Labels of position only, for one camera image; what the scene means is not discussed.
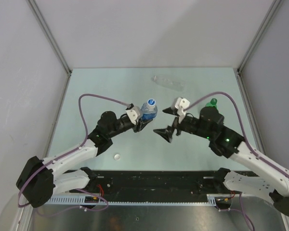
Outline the clear bottle with blue label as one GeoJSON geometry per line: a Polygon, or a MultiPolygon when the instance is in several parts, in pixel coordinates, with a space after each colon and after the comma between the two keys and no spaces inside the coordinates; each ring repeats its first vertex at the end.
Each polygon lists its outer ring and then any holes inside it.
{"type": "Polygon", "coordinates": [[[155,108],[148,108],[147,107],[147,101],[142,105],[141,107],[141,113],[142,113],[142,119],[154,119],[157,116],[158,113],[158,107],[157,105],[155,108]]]}

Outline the green plastic bottle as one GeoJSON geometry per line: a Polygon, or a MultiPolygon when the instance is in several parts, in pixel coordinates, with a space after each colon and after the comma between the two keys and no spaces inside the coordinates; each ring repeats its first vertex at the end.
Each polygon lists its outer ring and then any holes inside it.
{"type": "Polygon", "coordinates": [[[205,106],[206,106],[206,107],[214,107],[214,108],[217,109],[217,103],[216,103],[216,104],[212,104],[212,103],[211,103],[211,100],[210,100],[208,103],[206,103],[205,106]]]}

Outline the green bottle cap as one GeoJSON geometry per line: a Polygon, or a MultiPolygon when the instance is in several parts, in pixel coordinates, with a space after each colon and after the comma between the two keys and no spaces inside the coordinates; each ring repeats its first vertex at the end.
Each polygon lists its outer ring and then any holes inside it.
{"type": "Polygon", "coordinates": [[[217,103],[217,99],[216,99],[216,98],[213,98],[213,99],[211,100],[211,103],[212,103],[212,104],[216,104],[216,103],[217,103]]]}

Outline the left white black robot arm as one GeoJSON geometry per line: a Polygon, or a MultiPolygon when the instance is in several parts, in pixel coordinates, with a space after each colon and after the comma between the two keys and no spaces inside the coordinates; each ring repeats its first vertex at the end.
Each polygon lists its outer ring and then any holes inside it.
{"type": "Polygon", "coordinates": [[[141,114],[135,109],[126,110],[120,117],[112,111],[102,113],[95,129],[80,145],[50,158],[30,158],[16,182],[20,194],[29,205],[38,208],[54,194],[75,189],[94,191],[97,186],[95,173],[88,167],[74,172],[71,168],[104,153],[113,144],[113,137],[130,129],[135,133],[142,131],[155,117],[155,114],[141,114]]]}

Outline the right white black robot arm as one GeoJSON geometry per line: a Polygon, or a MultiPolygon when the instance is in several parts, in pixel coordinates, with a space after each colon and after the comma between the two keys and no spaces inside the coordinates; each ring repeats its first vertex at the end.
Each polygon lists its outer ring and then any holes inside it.
{"type": "Polygon", "coordinates": [[[252,194],[289,217],[289,170],[253,148],[245,137],[226,127],[223,120],[224,116],[215,107],[204,107],[199,118],[187,115],[181,119],[177,116],[171,126],[154,132],[167,142],[182,132],[209,140],[209,148],[217,156],[240,163],[256,174],[246,177],[220,168],[212,181],[216,192],[224,193],[229,189],[252,194]]]}

